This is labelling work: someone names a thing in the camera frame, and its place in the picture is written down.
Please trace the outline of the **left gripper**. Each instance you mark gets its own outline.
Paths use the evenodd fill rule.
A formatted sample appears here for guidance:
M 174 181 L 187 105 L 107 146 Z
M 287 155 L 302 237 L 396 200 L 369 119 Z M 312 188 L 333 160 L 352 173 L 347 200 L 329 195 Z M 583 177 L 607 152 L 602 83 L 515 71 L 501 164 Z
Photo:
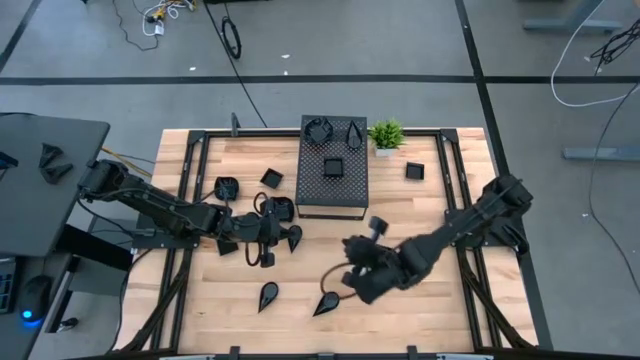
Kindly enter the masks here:
M 289 223 L 293 220 L 293 202 L 289 198 L 269 198 L 264 202 L 264 210 L 272 234 L 281 232 L 281 222 Z M 222 236 L 231 242 L 257 242 L 261 221 L 262 218 L 253 212 L 242 216 L 227 216 L 222 221 Z M 261 267 L 275 265 L 275 254 L 272 248 L 285 239 L 287 236 L 265 236 L 260 239 Z

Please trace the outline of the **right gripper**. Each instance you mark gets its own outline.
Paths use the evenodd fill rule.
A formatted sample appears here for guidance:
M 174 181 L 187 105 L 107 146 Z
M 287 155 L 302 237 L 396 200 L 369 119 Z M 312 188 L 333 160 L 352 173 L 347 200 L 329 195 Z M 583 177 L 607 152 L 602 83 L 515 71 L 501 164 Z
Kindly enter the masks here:
M 378 245 L 377 241 L 388 229 L 388 223 L 380 217 L 372 216 L 369 228 L 370 236 L 353 235 L 342 240 L 350 263 L 374 263 L 369 273 L 345 272 L 342 276 L 342 283 L 352 288 L 366 304 L 372 304 L 393 288 L 407 290 L 415 285 L 415 271 L 409 260 L 413 245 L 410 242 L 394 248 Z

